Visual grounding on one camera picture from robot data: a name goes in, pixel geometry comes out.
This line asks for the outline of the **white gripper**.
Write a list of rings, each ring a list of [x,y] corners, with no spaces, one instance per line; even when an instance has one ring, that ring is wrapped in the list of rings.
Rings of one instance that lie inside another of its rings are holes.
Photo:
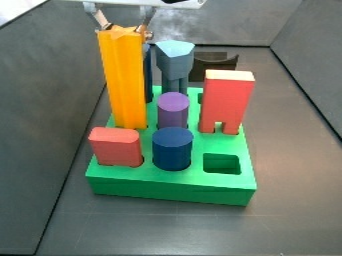
[[[90,16],[90,18],[93,19],[97,29],[99,31],[109,30],[113,27],[113,23],[108,20],[101,8],[97,6],[95,3],[145,6],[144,22],[137,27],[137,32],[141,34],[144,41],[152,40],[154,38],[154,33],[149,30],[149,25],[157,13],[156,7],[200,9],[206,3],[206,0],[67,0],[67,1],[85,2],[83,3],[85,11]]]

